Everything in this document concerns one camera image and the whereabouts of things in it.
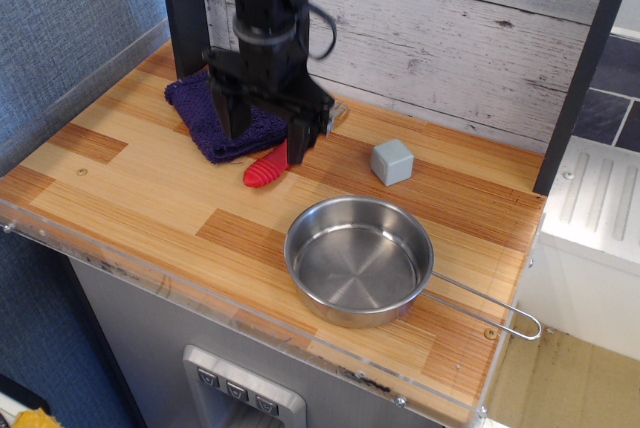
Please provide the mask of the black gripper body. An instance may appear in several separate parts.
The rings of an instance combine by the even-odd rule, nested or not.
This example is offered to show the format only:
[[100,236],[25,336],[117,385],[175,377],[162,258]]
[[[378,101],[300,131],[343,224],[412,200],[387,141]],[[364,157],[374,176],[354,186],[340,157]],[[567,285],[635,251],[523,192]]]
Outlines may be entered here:
[[318,126],[319,133],[326,134],[334,99],[308,73],[309,32],[302,30],[276,45],[241,41],[239,46],[238,52],[220,48],[203,52],[210,90],[246,91],[251,108],[287,121],[307,119]]

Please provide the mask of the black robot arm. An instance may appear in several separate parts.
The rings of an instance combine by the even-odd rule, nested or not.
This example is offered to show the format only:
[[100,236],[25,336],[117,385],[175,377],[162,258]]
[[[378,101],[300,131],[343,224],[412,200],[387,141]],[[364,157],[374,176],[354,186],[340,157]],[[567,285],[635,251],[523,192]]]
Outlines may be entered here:
[[308,72],[310,18],[334,20],[309,0],[235,0],[237,51],[211,48],[203,57],[223,132],[237,139],[255,108],[287,123],[287,161],[302,163],[319,134],[329,131],[333,98]]

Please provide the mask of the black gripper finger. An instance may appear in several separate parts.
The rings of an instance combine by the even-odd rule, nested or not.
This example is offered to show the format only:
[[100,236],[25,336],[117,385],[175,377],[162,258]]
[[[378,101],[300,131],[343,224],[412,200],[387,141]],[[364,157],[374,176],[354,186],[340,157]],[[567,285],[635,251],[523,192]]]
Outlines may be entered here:
[[229,139],[239,138],[250,126],[252,108],[246,91],[224,92],[211,89],[213,104],[224,134]]
[[294,117],[287,128],[287,161],[290,165],[303,162],[307,150],[314,146],[319,130],[312,121]]

